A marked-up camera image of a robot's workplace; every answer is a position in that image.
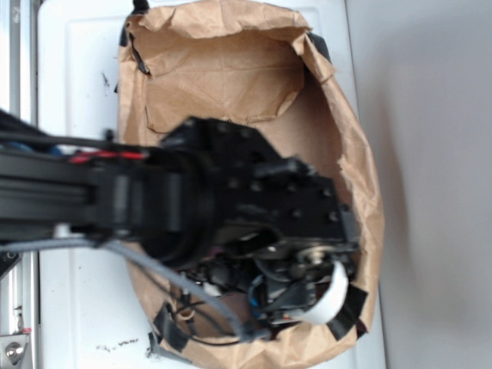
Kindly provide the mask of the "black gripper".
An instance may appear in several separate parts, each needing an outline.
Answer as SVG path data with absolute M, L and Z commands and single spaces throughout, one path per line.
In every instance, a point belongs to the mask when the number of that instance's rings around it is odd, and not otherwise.
M 190 162 L 169 185 L 178 243 L 164 263 L 243 293 L 267 326 L 337 316 L 359 234 L 330 178 L 281 157 L 258 130 L 226 121 L 189 119 L 160 146 Z

